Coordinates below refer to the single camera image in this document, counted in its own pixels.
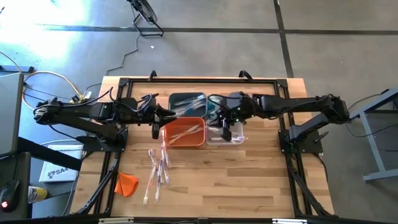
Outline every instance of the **orange rag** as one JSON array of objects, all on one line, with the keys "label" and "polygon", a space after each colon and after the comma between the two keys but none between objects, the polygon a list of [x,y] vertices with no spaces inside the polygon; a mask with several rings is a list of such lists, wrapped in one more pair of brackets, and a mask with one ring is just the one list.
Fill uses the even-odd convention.
[{"label": "orange rag", "polygon": [[137,189],[138,178],[133,175],[123,174],[119,172],[119,179],[114,188],[114,192],[125,197],[130,197]]}]

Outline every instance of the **wooden tabletop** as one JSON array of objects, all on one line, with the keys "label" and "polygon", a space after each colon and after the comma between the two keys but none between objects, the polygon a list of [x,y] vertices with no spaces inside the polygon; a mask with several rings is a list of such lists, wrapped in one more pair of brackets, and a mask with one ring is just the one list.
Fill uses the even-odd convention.
[{"label": "wooden tabletop", "polygon": [[[116,96],[119,79],[104,77],[100,95],[113,86],[113,96]],[[287,81],[291,98],[307,96],[303,79],[288,78]],[[169,95],[172,93],[204,92],[206,95],[217,93],[228,96],[236,91],[249,95],[274,95],[274,87],[268,84],[135,83],[132,97],[159,93],[157,102],[168,108]],[[294,116],[297,124],[311,118],[310,113],[295,113]],[[143,198],[152,168],[148,150],[155,150],[159,160],[161,138],[152,139],[151,127],[148,125],[130,125],[119,171],[138,177],[139,185],[131,197],[115,194],[112,216],[294,217],[285,158],[279,149],[278,129],[278,120],[251,118],[243,126],[247,139],[240,146],[207,146],[205,143],[198,149],[168,149],[172,163],[169,170],[171,183],[162,187],[157,203],[154,184],[148,204],[144,205]],[[98,186],[103,157],[104,153],[96,152],[83,161],[71,212],[81,208]],[[314,155],[304,154],[303,163],[309,189],[324,208],[333,213],[321,162]],[[108,189],[104,192],[103,207]],[[304,210],[301,191],[298,191],[298,195]]]}]

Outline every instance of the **orange plastic container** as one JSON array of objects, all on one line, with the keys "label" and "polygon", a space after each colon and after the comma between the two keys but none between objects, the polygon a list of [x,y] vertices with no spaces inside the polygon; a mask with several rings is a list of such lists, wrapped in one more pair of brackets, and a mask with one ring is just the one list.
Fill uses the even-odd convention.
[{"label": "orange plastic container", "polygon": [[[170,144],[170,139],[176,134],[181,134],[195,125],[200,125],[202,130],[182,136]],[[179,117],[175,121],[166,124],[164,128],[165,132],[165,143],[172,147],[193,147],[200,146],[205,142],[205,120],[202,118],[194,117]]]}]

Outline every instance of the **gray floor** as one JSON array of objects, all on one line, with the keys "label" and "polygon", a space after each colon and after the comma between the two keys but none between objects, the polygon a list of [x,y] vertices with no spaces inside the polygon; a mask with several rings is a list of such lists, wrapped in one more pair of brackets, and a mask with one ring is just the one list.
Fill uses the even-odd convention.
[{"label": "gray floor", "polygon": [[[164,27],[278,27],[270,0],[149,2]],[[398,3],[394,0],[280,0],[280,7],[287,29],[398,29]],[[123,68],[108,75],[148,75],[156,70],[159,75],[235,77],[245,69],[255,77],[287,77],[278,34],[166,33],[164,38],[140,38],[139,51],[124,58],[135,48],[136,32],[43,31],[33,26],[131,27],[132,18],[123,0],[27,2],[23,9],[13,1],[0,14],[0,50],[20,65],[64,74],[80,91],[100,82],[107,70],[120,66],[123,60]],[[305,79],[308,94],[333,93],[348,105],[398,85],[397,42],[396,35],[287,35],[294,76]],[[74,94],[63,80],[50,75],[37,75],[28,83],[65,97]],[[35,105],[35,99],[29,99],[29,103]],[[64,139],[48,127],[35,124],[26,106],[22,107],[21,124],[24,128],[21,126],[20,136],[35,142]],[[362,134],[359,127],[358,123],[351,125],[355,133]],[[398,178],[365,184],[362,175],[377,171],[367,140],[350,136],[344,126],[324,129],[330,131],[323,140],[324,160],[336,214],[397,222]],[[32,176],[40,170],[41,162],[33,161]],[[34,217],[60,215],[66,199],[64,195],[35,204]]]}]

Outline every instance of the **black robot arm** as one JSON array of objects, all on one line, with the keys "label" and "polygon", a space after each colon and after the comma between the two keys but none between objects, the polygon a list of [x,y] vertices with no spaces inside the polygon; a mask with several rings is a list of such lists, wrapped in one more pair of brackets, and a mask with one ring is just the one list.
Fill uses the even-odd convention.
[{"label": "black robot arm", "polygon": [[302,125],[293,125],[289,129],[290,141],[298,141],[309,133],[322,128],[327,124],[344,124],[349,121],[346,104],[340,97],[333,95],[316,96],[313,98],[285,99],[274,95],[253,94],[249,96],[243,92],[234,96],[218,96],[222,99],[217,118],[211,123],[223,128],[222,137],[231,140],[229,127],[237,122],[246,123],[245,120],[258,116],[264,119],[277,119],[287,112],[321,112]]},{"label": "black robot arm", "polygon": [[173,111],[166,110],[156,103],[156,96],[146,95],[137,101],[134,98],[113,99],[112,102],[71,104],[62,103],[57,98],[38,103],[34,119],[43,125],[64,124],[94,136],[78,136],[86,151],[123,151],[127,139],[127,124],[149,124],[152,137],[159,137],[160,128],[174,121]]}]

